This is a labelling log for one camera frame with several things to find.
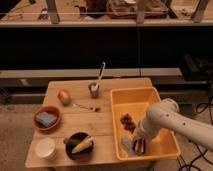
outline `yellow tray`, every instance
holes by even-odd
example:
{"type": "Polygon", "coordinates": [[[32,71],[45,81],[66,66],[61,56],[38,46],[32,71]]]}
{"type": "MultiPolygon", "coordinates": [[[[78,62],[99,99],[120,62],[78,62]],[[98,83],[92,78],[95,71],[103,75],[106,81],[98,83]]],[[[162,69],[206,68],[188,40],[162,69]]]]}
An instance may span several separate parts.
{"type": "Polygon", "coordinates": [[[128,113],[137,124],[145,114],[147,107],[160,101],[159,94],[154,87],[114,89],[110,92],[114,139],[116,155],[122,161],[176,159],[180,155],[180,148],[173,131],[162,128],[157,137],[146,144],[146,153],[142,156],[128,157],[122,148],[121,137],[132,138],[132,134],[125,130],[120,118],[128,113]]]}

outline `white cup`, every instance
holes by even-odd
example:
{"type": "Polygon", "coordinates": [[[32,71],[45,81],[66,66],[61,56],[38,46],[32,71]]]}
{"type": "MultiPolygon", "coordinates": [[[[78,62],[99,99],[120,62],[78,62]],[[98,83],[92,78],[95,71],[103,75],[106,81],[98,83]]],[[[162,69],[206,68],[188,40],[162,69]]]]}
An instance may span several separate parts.
{"type": "Polygon", "coordinates": [[[56,157],[56,145],[52,138],[44,138],[38,142],[35,148],[39,158],[53,160],[56,157]]]}

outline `apple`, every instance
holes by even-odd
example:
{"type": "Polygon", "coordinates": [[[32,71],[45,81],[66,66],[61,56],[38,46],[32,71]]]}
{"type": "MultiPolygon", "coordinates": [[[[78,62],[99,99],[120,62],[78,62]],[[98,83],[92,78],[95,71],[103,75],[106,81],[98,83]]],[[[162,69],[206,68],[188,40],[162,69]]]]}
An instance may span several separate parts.
{"type": "Polygon", "coordinates": [[[58,92],[58,99],[64,106],[68,106],[71,103],[71,97],[67,90],[63,89],[58,92]]]}

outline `sponge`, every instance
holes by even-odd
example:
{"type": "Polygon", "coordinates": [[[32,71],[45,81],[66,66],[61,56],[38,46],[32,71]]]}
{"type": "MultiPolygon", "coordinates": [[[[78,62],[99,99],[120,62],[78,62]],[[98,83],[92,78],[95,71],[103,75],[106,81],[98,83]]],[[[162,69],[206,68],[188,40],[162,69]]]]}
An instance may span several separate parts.
{"type": "Polygon", "coordinates": [[[47,112],[39,113],[36,116],[36,121],[44,125],[45,127],[52,126],[57,120],[57,117],[47,112]]]}

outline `brown bowl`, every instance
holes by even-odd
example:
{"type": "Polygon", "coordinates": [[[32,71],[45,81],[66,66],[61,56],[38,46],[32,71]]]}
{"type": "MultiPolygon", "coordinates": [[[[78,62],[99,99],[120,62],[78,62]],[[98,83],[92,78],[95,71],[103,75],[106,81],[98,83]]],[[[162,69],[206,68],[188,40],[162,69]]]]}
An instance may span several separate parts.
{"type": "Polygon", "coordinates": [[[40,130],[40,131],[48,131],[48,130],[50,130],[50,129],[56,127],[56,126],[59,124],[60,120],[61,120],[61,114],[60,114],[60,111],[59,111],[59,109],[58,109],[57,107],[55,107],[55,106],[43,106],[43,107],[39,108],[39,109],[35,112],[35,114],[33,115],[32,123],[33,123],[33,126],[34,126],[37,130],[40,130]],[[57,117],[56,122],[55,122],[53,125],[51,125],[50,127],[45,127],[45,126],[42,125],[41,123],[37,122],[37,121],[36,121],[36,116],[37,116],[38,114],[42,113],[42,112],[47,112],[47,113],[50,113],[50,114],[56,116],[56,117],[57,117]]]}

